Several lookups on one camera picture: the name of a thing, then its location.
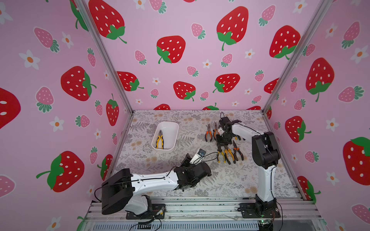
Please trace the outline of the small yellow diagonal pliers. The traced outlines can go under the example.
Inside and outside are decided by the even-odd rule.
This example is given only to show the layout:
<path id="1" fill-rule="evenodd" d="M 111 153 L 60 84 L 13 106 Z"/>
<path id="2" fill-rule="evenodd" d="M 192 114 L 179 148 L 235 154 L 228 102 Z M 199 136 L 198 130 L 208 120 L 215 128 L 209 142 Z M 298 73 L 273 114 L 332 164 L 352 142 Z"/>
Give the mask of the small yellow diagonal pliers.
<path id="1" fill-rule="evenodd" d="M 221 163 L 222 161 L 226 163 L 225 154 L 220 146 L 217 146 L 217 161 L 218 163 Z"/>

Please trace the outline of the dark orange striped pliers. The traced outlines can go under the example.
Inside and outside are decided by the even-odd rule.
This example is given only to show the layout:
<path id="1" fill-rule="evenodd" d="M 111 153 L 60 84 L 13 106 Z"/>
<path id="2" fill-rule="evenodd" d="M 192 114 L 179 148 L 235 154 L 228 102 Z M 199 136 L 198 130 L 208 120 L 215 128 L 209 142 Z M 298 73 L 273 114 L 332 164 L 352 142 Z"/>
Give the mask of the dark orange striped pliers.
<path id="1" fill-rule="evenodd" d="M 235 159 L 237 159 L 237 153 L 239 153 L 240 157 L 241 157 L 241 160 L 243 161 L 244 160 L 244 155 L 243 153 L 241 152 L 241 150 L 238 148 L 237 144 L 235 143 L 235 141 L 233 141 L 233 150 L 234 150 L 234 156 L 235 156 Z"/>

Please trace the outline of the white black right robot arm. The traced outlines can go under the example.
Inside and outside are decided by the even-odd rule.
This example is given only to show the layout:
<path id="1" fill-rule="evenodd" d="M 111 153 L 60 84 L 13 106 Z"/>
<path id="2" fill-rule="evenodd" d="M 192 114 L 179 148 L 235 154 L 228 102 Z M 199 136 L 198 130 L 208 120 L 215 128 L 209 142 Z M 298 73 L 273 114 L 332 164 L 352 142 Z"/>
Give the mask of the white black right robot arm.
<path id="1" fill-rule="evenodd" d="M 216 135 L 219 147 L 232 143 L 232 138 L 240 136 L 252 145 L 252 159 L 258 166 L 258 191 L 255 196 L 255 212 L 258 216 L 275 209 L 274 180 L 278 161 L 281 158 L 276 138 L 272 132 L 259 132 L 240 120 L 229 121 L 224 117 L 219 121 L 219 134 Z"/>

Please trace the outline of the aluminium rail frame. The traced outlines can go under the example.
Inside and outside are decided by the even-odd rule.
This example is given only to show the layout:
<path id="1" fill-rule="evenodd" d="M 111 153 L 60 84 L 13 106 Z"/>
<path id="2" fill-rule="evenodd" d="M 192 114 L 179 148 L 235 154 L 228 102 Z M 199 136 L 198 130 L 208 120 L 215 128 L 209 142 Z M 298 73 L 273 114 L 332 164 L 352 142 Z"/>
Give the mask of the aluminium rail frame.
<path id="1" fill-rule="evenodd" d="M 316 205 L 297 197 L 277 198 L 277 208 L 266 218 L 255 218 L 238 208 L 254 203 L 251 197 L 153 197 L 164 204 L 164 215 L 148 223 L 129 220 L 127 212 L 102 215 L 92 203 L 81 231 L 327 231 Z"/>

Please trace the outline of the orange black pliers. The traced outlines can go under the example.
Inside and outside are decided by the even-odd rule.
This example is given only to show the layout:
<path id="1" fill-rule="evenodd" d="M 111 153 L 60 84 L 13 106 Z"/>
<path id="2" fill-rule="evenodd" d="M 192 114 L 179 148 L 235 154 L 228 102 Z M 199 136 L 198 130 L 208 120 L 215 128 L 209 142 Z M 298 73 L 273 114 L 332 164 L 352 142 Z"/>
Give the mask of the orange black pliers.
<path id="1" fill-rule="evenodd" d="M 218 123 L 214 122 L 213 138 L 214 138 L 215 141 L 217 141 L 216 136 L 220 134 L 218 129 L 219 129 Z"/>

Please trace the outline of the floral patterned table mat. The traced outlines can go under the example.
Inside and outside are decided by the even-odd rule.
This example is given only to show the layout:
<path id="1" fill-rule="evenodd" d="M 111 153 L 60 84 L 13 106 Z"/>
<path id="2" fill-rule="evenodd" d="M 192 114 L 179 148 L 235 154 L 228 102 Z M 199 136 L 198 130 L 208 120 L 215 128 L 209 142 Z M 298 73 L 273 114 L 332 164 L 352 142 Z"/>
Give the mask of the floral patterned table mat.
<path id="1" fill-rule="evenodd" d="M 152 197 L 253 197 L 258 191 L 258 167 L 251 155 L 248 141 L 236 141 L 244 155 L 236 164 L 218 163 L 215 142 L 206 142 L 207 125 L 214 128 L 220 119 L 219 111 L 136 111 L 125 137 L 115 172 L 129 168 L 136 174 L 154 174 L 181 164 L 186 154 L 198 149 L 207 152 L 206 161 L 212 175 L 196 187 L 185 191 L 156 191 Z M 157 125 L 163 121 L 179 124 L 175 149 L 169 153 L 155 151 L 151 141 Z"/>

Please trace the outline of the white plastic storage box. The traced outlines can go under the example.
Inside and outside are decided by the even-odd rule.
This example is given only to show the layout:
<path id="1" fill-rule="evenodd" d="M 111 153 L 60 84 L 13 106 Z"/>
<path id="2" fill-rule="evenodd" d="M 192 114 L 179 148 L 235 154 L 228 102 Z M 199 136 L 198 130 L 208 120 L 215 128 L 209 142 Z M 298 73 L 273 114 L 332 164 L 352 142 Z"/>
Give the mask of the white plastic storage box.
<path id="1" fill-rule="evenodd" d="M 156 149 L 156 140 L 158 137 L 159 130 L 163 132 L 163 139 L 164 139 L 164 149 Z M 163 121 L 157 125 L 156 131 L 154 133 L 152 139 L 152 148 L 155 151 L 159 151 L 162 153 L 169 153 L 175 149 L 177 135 L 179 132 L 179 124 L 175 122 Z"/>

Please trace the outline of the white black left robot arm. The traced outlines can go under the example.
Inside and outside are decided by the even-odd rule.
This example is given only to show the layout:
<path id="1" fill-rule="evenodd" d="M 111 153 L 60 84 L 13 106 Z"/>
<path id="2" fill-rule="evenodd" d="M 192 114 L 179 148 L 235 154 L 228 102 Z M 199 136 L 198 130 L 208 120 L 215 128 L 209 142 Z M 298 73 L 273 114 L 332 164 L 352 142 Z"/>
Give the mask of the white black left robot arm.
<path id="1" fill-rule="evenodd" d="M 101 208 L 103 215 L 126 211 L 130 215 L 149 218 L 162 206 L 154 206 L 148 192 L 175 191 L 195 187 L 201 180 L 210 177 L 212 171 L 207 163 L 191 163 L 187 155 L 179 167 L 159 174 L 133 174 L 125 168 L 102 184 Z"/>

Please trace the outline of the yellow black combination pliers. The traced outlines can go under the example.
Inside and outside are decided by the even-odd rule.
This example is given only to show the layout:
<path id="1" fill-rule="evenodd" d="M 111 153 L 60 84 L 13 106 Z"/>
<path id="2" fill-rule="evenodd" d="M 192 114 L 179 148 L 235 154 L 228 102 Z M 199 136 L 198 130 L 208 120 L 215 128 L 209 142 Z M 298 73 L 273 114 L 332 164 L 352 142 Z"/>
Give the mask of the yellow black combination pliers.
<path id="1" fill-rule="evenodd" d="M 156 149 L 164 149 L 164 139 L 163 139 L 163 132 L 159 130 L 158 137 L 156 140 Z"/>

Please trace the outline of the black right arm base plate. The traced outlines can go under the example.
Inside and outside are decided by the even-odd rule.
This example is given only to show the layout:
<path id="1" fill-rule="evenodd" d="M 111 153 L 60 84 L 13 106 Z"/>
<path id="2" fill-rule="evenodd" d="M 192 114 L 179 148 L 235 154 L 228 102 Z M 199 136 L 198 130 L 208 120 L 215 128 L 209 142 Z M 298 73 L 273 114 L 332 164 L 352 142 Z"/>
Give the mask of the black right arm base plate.
<path id="1" fill-rule="evenodd" d="M 241 203 L 238 212 L 243 218 L 281 218 L 280 210 L 272 203 Z"/>

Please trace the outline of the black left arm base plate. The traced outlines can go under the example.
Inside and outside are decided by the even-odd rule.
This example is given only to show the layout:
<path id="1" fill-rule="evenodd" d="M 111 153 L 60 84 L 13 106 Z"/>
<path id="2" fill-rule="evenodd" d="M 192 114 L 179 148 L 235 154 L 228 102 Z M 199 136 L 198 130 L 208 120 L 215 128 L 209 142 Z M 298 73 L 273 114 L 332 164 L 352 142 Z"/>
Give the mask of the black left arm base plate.
<path id="1" fill-rule="evenodd" d="M 146 220 L 146 219 L 164 219 L 166 212 L 166 205 L 165 204 L 152 204 L 148 207 L 148 210 L 141 215 L 136 215 L 133 212 L 127 212 L 126 219 L 127 220 Z"/>

